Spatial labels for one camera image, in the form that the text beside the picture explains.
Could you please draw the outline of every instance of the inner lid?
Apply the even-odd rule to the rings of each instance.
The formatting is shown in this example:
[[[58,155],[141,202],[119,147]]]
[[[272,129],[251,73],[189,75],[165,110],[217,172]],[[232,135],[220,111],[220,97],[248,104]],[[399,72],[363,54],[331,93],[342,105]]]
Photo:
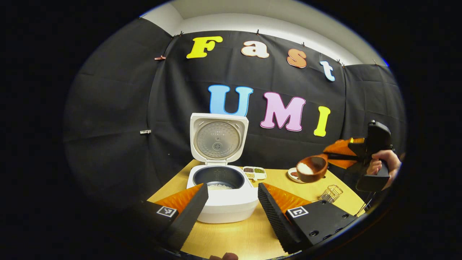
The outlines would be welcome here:
[[[241,145],[241,134],[231,123],[204,122],[194,138],[196,150],[209,160],[231,157]]]

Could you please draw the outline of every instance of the human hand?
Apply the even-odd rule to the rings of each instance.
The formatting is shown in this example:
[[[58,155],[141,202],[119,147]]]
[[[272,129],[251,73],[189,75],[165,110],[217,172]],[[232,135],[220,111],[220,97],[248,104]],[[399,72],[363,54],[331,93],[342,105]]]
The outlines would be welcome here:
[[[219,258],[218,256],[211,255],[209,260],[238,260],[239,257],[237,257],[236,254],[233,253],[225,253],[222,258]]]
[[[369,167],[366,170],[368,175],[377,175],[378,171],[382,168],[382,162],[384,160],[388,164],[388,173],[390,178],[387,184],[383,187],[382,191],[391,186],[395,180],[396,175],[401,167],[401,161],[398,156],[392,150],[381,150],[372,155],[372,160]]]

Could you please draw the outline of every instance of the yellow letter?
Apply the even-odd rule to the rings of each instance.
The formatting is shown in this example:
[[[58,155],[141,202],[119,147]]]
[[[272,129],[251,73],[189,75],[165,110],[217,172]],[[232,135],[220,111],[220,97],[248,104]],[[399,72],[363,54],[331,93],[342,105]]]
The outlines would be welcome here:
[[[242,54],[246,56],[257,56],[259,58],[268,58],[269,54],[266,52],[266,44],[256,41],[244,42],[244,45],[241,49]]]
[[[326,136],[326,124],[327,116],[330,114],[330,109],[325,106],[320,106],[319,108],[319,121],[318,127],[315,129],[315,136]]]
[[[221,36],[211,36],[211,37],[197,37],[193,39],[194,45],[191,53],[186,55],[186,58],[203,58],[207,56],[207,53],[204,52],[204,49],[207,48],[208,51],[213,50],[215,47],[215,42],[222,42],[223,38]]]

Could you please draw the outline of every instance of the small white plate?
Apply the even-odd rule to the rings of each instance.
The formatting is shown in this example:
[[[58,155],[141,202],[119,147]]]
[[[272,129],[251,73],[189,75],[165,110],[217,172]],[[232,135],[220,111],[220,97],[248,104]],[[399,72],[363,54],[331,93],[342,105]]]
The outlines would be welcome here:
[[[288,171],[287,171],[287,175],[289,176],[289,178],[295,182],[298,182],[298,183],[306,183],[306,182],[302,182],[301,180],[297,179],[297,177],[295,176],[292,176],[291,173],[294,173],[294,172],[297,172],[297,168],[290,168]]]

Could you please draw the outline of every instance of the wooden bowl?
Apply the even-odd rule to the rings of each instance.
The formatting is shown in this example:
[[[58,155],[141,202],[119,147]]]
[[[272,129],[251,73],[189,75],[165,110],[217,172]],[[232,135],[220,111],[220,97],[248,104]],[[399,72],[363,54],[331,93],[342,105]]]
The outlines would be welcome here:
[[[327,171],[327,155],[320,154],[320,155],[313,155],[310,157],[306,157],[305,159],[299,161],[297,163],[297,174],[298,178],[302,182],[315,182],[326,174]],[[304,163],[306,166],[310,167],[313,171],[313,174],[303,174],[298,169],[300,163]]]

